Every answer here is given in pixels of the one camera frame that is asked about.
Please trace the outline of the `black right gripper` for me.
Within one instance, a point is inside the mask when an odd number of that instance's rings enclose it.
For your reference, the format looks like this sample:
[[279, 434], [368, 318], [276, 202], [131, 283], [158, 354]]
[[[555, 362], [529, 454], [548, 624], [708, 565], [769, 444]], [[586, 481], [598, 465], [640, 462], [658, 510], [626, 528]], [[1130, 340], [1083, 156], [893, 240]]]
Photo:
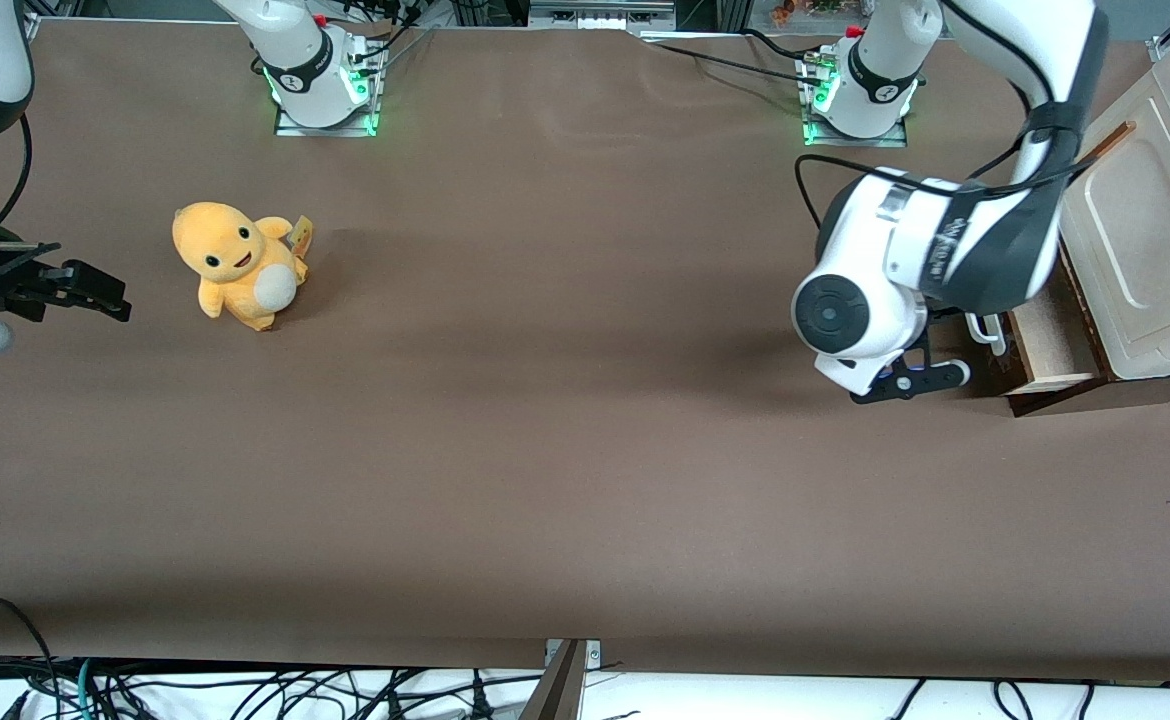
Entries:
[[[37, 258], [61, 249], [58, 242], [28, 242], [9, 232], [0, 232], [0, 307], [6, 299], [35, 284], [42, 266]], [[78, 307], [128, 323], [132, 306], [125, 300], [125, 283], [81, 260], [63, 265], [63, 288], [41, 299], [44, 306]]]

